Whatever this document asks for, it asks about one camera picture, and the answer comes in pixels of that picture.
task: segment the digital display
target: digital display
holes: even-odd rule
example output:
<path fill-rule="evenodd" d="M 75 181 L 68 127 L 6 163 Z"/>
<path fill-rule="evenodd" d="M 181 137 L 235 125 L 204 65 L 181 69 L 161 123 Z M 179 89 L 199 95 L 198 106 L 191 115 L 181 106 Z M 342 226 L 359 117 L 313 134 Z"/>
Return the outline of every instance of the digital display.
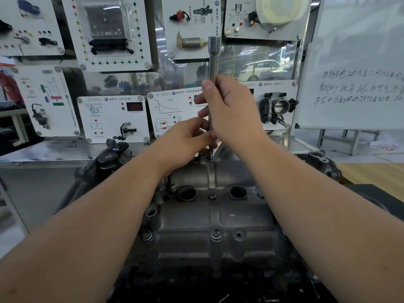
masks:
<path fill-rule="evenodd" d="M 128 112 L 140 112 L 143 111 L 142 102 L 126 102 L 126 108 Z"/>

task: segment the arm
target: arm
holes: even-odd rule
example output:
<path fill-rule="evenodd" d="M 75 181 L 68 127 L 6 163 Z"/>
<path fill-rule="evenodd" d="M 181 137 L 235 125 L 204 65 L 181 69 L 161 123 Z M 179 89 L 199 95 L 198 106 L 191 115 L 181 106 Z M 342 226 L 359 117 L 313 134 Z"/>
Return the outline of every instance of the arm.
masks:
<path fill-rule="evenodd" d="M 178 123 L 11 250 L 0 260 L 0 302 L 105 301 L 158 182 L 215 142 L 207 126 Z"/>
<path fill-rule="evenodd" d="M 285 233 L 333 295 L 340 302 L 403 302 L 404 223 L 272 142 L 246 86 L 223 76 L 218 86 L 220 92 L 204 81 L 195 101 L 208 102 L 215 134 L 246 163 Z"/>

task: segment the hand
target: hand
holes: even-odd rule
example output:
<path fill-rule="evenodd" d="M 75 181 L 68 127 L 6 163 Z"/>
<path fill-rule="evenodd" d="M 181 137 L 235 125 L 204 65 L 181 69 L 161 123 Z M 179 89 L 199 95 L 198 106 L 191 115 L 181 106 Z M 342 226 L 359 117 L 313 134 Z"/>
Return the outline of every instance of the hand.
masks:
<path fill-rule="evenodd" d="M 203 118 L 191 118 L 175 124 L 168 132 L 159 137 L 147 150 L 147 154 L 158 160 L 164 175 L 185 166 L 193 160 L 197 152 L 206 153 L 206 146 L 214 144 L 216 137 L 208 130 L 208 121 Z"/>
<path fill-rule="evenodd" d="M 195 104 L 208 103 L 198 112 L 199 117 L 212 115 L 215 135 L 237 155 L 258 138 L 266 137 L 258 108 L 247 86 L 229 76 L 218 76 L 216 88 L 209 80 L 202 82 L 203 94 L 195 97 Z"/>

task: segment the whiteboard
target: whiteboard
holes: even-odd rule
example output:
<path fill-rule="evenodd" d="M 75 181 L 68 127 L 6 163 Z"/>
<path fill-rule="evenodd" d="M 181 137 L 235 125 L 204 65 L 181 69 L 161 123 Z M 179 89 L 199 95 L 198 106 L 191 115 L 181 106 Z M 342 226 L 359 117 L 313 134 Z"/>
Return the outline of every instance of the whiteboard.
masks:
<path fill-rule="evenodd" d="M 296 128 L 404 129 L 404 0 L 323 0 Z"/>

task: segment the forearm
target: forearm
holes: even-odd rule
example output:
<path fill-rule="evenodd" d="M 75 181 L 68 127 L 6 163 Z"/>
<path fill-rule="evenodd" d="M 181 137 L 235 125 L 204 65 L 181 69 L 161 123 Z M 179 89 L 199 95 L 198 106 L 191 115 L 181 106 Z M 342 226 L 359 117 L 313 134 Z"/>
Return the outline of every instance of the forearm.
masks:
<path fill-rule="evenodd" d="M 404 223 L 269 138 L 240 157 L 285 233 L 338 300 L 402 300 Z"/>
<path fill-rule="evenodd" d="M 102 302 L 163 174 L 141 154 L 0 261 L 1 302 Z"/>

